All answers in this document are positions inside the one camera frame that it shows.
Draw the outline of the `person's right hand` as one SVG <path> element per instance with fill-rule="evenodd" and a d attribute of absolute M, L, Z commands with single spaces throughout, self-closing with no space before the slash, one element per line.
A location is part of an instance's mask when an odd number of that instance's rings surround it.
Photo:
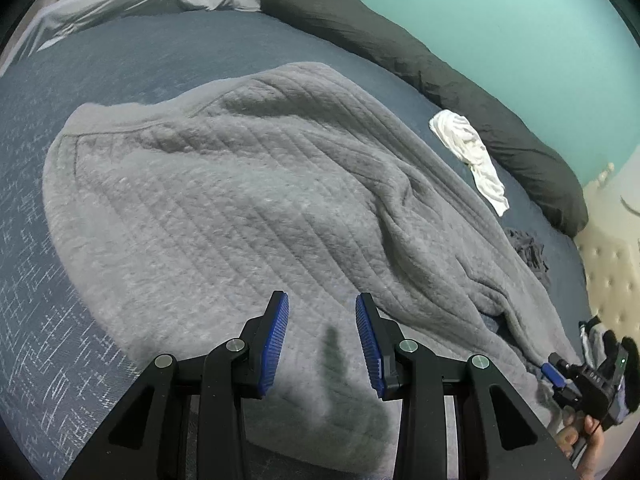
<path fill-rule="evenodd" d="M 582 480 L 593 480 L 596 478 L 598 461 L 604 445 L 604 434 L 600 422 L 589 415 L 578 414 L 571 408 L 564 408 L 562 423 L 562 429 L 554 437 L 556 444 L 564 455 L 570 458 L 578 442 L 584 440 L 585 446 L 576 471 Z"/>

